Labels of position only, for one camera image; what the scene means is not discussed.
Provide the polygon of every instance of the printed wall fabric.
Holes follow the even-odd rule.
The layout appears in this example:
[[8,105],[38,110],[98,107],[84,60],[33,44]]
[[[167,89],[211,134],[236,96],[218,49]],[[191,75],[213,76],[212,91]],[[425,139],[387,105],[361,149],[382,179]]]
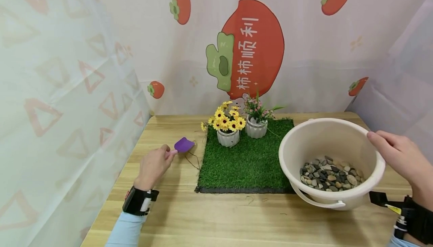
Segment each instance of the printed wall fabric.
[[424,0],[102,0],[155,114],[343,111]]
[[100,0],[0,0],[0,242],[79,246],[149,117]]
[[433,163],[433,0],[425,0],[349,110],[408,136]]

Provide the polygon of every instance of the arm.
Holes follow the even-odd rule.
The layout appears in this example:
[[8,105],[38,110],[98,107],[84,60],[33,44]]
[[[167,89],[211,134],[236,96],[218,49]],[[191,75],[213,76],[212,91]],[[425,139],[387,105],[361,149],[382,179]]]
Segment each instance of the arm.
[[[367,138],[397,173],[412,186],[412,199],[416,204],[433,211],[433,166],[421,153],[418,146],[404,136],[384,131],[369,132]],[[404,240],[392,236],[388,247],[415,247],[425,244],[405,234]]]
[[[144,156],[140,162],[139,175],[134,180],[134,188],[145,192],[152,190],[170,167],[176,153],[176,150],[170,151],[168,145],[163,145]],[[147,216],[120,213],[105,247],[137,247],[140,231],[146,218]]]

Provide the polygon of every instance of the bucket handle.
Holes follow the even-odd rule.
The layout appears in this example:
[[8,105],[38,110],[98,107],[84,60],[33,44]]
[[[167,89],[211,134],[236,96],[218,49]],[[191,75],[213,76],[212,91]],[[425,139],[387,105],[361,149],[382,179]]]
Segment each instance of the bucket handle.
[[311,199],[308,198],[307,196],[305,196],[305,195],[304,195],[304,194],[299,190],[298,187],[294,186],[294,184],[292,184],[292,188],[293,188],[293,190],[295,191],[295,193],[296,193],[300,198],[302,198],[302,200],[304,200],[305,202],[307,202],[308,204],[311,204],[311,205],[313,205],[313,206],[321,207],[321,208],[342,208],[342,207],[346,206],[346,204],[345,204],[343,201],[341,201],[341,200],[338,200],[336,203],[333,203],[333,204],[322,204],[322,203],[318,203],[318,202],[316,202],[316,201],[311,200]]

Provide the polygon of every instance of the person's left hand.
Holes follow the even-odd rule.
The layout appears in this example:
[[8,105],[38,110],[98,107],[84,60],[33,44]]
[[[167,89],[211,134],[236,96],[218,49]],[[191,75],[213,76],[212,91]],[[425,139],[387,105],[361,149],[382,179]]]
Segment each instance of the person's left hand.
[[134,180],[134,188],[142,191],[153,189],[156,182],[170,167],[177,150],[170,151],[168,145],[150,151],[140,161],[140,171]]

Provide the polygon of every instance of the hand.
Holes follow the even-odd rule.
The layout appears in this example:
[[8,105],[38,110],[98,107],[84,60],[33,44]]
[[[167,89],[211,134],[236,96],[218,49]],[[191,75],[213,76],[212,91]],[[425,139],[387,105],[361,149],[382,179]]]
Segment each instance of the hand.
[[379,130],[367,138],[397,173],[412,186],[413,200],[433,211],[433,166],[409,138]]
[[170,147],[165,144],[143,156],[140,161],[139,175],[134,180],[134,187],[142,191],[153,189],[156,182],[170,167],[176,153],[177,150],[170,151]]

